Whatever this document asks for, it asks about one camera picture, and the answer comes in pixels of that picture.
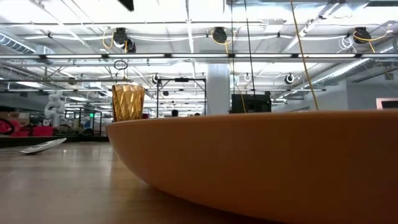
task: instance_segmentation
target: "ceiling duct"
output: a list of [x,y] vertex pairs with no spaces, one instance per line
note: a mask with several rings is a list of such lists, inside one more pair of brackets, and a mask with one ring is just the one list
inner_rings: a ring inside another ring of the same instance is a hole
[[[52,49],[46,46],[26,43],[24,40],[21,40],[19,37],[15,36],[14,34],[10,34],[5,30],[0,30],[0,44],[21,54],[55,54]],[[53,61],[47,59],[39,60],[38,62],[44,62],[47,65],[53,63]]]
[[23,40],[19,40],[18,37],[4,30],[0,30],[0,44],[22,54],[36,53],[35,47],[29,46],[29,44],[24,43]]
[[[398,37],[393,37],[392,39],[379,44],[378,46],[375,47],[376,53],[377,54],[397,54],[398,53]],[[367,52],[363,54],[373,54],[372,51],[368,50]],[[364,58],[364,59],[359,59],[355,60],[350,63],[344,63],[340,64],[337,66],[334,66],[333,68],[317,75],[315,78],[312,78],[314,80],[312,83],[313,84],[321,84],[321,85],[327,85],[329,83],[336,83],[342,79],[348,78],[352,75],[356,75],[360,72],[363,72],[366,68],[371,68],[377,64],[376,61],[377,57],[375,59],[372,58]],[[299,88],[306,88],[308,87],[309,84],[306,82],[306,84],[301,84],[298,87]]]

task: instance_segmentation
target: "orange bowl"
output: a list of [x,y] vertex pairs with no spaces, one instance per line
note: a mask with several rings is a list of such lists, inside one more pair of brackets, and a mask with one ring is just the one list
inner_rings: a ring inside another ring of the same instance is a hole
[[234,114],[107,126],[164,192],[287,223],[398,223],[395,111]]

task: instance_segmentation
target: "white column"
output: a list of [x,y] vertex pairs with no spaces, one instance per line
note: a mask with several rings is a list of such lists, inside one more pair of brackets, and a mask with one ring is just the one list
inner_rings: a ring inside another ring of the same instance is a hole
[[230,99],[228,64],[209,64],[207,115],[228,114]]

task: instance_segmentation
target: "spoon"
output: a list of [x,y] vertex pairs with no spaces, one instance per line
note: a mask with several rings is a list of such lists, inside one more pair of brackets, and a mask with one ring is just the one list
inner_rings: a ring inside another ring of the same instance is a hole
[[48,141],[48,142],[43,142],[41,144],[28,147],[22,151],[18,151],[18,150],[14,150],[14,149],[2,149],[0,151],[13,151],[13,152],[19,152],[19,153],[22,153],[25,155],[34,155],[39,152],[46,151],[47,149],[50,149],[54,146],[58,146],[59,144],[63,143],[66,140],[67,140],[66,138],[61,138],[61,139],[56,139],[56,140],[52,140],[52,141]]

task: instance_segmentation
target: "fluorescent light fixture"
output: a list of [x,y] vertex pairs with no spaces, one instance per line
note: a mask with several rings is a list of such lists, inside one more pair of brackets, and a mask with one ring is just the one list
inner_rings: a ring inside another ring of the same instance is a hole
[[73,91],[73,90],[43,90],[43,91]]
[[355,57],[355,54],[304,54],[304,57],[310,58],[350,58]]
[[33,90],[33,89],[31,89],[31,90],[29,90],[29,89],[20,89],[20,90],[18,90],[18,89],[16,89],[16,90],[7,90],[7,91],[16,91],[16,92],[18,92],[18,91],[26,91],[26,92],[34,92],[34,91],[40,91],[40,90]]
[[69,105],[111,105],[112,103],[80,103],[80,102],[73,102],[69,103]]
[[83,108],[83,105],[65,105],[66,108]]
[[172,54],[173,58],[227,58],[228,54]]
[[[241,89],[241,91],[253,91],[253,89]],[[256,91],[288,91],[286,89],[256,88]]]
[[[203,91],[201,88],[163,88],[159,89],[159,91]],[[157,91],[156,89],[149,89],[147,91]]]
[[[250,54],[236,54],[237,58],[248,58]],[[252,58],[291,58],[291,54],[252,54]]]
[[398,54],[362,54],[364,58],[397,58]]
[[205,98],[203,97],[202,99],[159,99],[159,102],[161,101],[204,101]]
[[86,98],[83,97],[77,97],[77,96],[68,96],[71,100],[76,100],[76,101],[88,101]]
[[38,55],[0,55],[0,59],[39,59]]
[[[326,89],[313,89],[314,91],[326,91]],[[311,91],[311,90],[305,90],[305,89],[299,89],[299,90],[292,90],[294,92],[298,92],[298,91]]]
[[164,54],[111,54],[109,58],[163,58]]
[[102,58],[101,55],[46,55],[48,59],[60,58]]
[[271,99],[271,101],[286,101],[285,99]]
[[94,90],[92,90],[92,89],[79,89],[77,91],[107,91],[107,90],[103,90],[103,89],[94,89]]
[[33,88],[42,88],[43,85],[35,83],[35,82],[16,82],[20,85],[25,85],[25,86],[29,86],[29,87],[33,87]]

